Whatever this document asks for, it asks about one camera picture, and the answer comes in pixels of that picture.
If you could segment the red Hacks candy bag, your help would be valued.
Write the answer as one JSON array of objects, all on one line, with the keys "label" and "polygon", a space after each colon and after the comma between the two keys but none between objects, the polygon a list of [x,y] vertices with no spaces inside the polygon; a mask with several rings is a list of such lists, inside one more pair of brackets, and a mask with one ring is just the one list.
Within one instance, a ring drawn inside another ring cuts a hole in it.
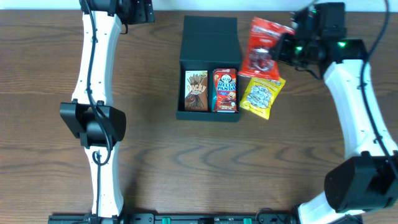
[{"label": "red Hacks candy bag", "polygon": [[270,50],[282,34],[294,34],[292,28],[254,17],[249,31],[249,40],[238,75],[249,78],[278,80],[279,69],[270,55]]}]

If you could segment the brown Pocky box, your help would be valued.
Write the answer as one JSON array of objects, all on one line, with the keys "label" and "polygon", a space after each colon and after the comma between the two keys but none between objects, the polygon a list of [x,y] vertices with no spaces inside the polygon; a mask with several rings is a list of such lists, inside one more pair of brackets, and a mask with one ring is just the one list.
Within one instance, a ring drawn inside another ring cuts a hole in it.
[{"label": "brown Pocky box", "polygon": [[185,72],[185,111],[208,111],[208,71]]}]

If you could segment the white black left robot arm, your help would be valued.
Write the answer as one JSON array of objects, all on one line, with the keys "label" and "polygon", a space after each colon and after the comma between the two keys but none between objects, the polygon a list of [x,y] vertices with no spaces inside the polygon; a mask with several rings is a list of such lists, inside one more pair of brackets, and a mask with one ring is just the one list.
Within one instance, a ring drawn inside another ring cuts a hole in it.
[{"label": "white black left robot arm", "polygon": [[119,181],[119,147],[126,115],[113,106],[113,65],[120,35],[129,25],[155,21],[151,1],[81,0],[83,48],[72,99],[60,104],[60,116],[88,158],[93,188],[91,212],[52,215],[49,223],[133,223],[124,212]]}]

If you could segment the teal Chunkies cookie box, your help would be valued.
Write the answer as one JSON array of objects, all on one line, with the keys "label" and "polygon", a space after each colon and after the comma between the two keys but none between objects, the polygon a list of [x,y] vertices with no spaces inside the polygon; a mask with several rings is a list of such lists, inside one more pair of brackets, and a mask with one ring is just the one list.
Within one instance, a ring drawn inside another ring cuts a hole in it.
[{"label": "teal Chunkies cookie box", "polygon": [[211,99],[211,111],[213,113],[215,112],[216,102],[217,102],[217,92],[216,90],[213,90],[212,99]]}]

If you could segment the red Hello Panda box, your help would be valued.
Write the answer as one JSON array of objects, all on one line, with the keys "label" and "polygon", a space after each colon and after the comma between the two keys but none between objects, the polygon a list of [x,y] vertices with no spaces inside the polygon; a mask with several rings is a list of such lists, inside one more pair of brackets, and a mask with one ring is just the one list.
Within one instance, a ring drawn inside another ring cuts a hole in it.
[{"label": "red Hello Panda box", "polygon": [[237,113],[237,74],[234,68],[213,71],[215,85],[215,113]]}]

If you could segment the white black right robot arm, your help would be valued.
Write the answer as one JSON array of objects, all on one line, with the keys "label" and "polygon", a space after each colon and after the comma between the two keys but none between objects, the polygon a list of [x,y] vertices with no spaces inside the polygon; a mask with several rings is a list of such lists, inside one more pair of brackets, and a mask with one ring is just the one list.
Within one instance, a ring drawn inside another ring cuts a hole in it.
[{"label": "white black right robot arm", "polygon": [[272,58],[296,68],[317,65],[336,106],[345,161],[325,176],[324,191],[295,209],[297,223],[339,223],[397,202],[397,144],[382,118],[361,39],[284,33]]}]

